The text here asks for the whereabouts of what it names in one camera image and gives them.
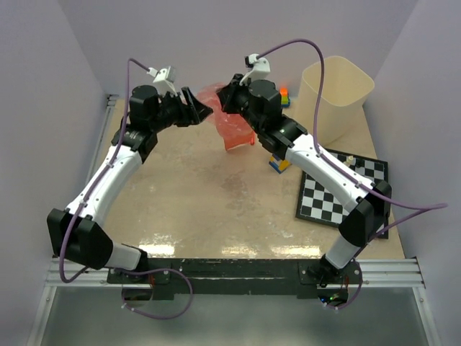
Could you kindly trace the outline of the red plastic trash bag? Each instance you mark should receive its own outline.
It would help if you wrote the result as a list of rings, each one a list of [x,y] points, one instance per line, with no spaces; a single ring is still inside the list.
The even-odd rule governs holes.
[[[251,135],[254,131],[240,115],[227,114],[221,110],[216,91],[224,86],[223,83],[204,86],[197,93],[197,99],[212,108],[213,113],[207,117],[207,121],[215,126],[216,131],[223,139],[225,150],[230,151],[238,146],[250,145]]]

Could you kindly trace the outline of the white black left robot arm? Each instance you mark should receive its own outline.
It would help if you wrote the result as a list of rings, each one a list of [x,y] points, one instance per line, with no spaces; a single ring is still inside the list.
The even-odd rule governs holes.
[[[134,88],[126,105],[127,114],[103,163],[77,198],[63,210],[51,210],[47,225],[53,252],[61,260],[95,270],[120,268],[132,282],[141,283],[149,274],[147,254],[111,240],[103,229],[107,214],[158,143],[158,133],[173,125],[198,125],[212,114],[212,108],[187,87],[181,94],[162,96],[149,85]]]

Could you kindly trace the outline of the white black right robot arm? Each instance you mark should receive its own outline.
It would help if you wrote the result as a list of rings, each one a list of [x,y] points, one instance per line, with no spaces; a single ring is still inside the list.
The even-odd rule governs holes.
[[[242,78],[236,74],[217,90],[223,112],[240,115],[268,152],[309,174],[348,213],[339,225],[339,237],[310,271],[321,285],[337,283],[346,275],[346,266],[356,253],[388,220],[392,188],[385,181],[373,182],[353,172],[327,150],[316,148],[313,136],[284,115],[282,97],[273,82],[260,79],[245,85]]]

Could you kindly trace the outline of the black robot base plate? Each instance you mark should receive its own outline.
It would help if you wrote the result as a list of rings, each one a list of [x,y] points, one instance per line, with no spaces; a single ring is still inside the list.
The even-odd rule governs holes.
[[[107,281],[122,285],[128,298],[134,298],[135,286],[146,285],[157,301],[193,293],[319,298],[335,306],[363,282],[355,261],[337,270],[323,259],[150,259],[148,268],[144,275],[111,270]]]

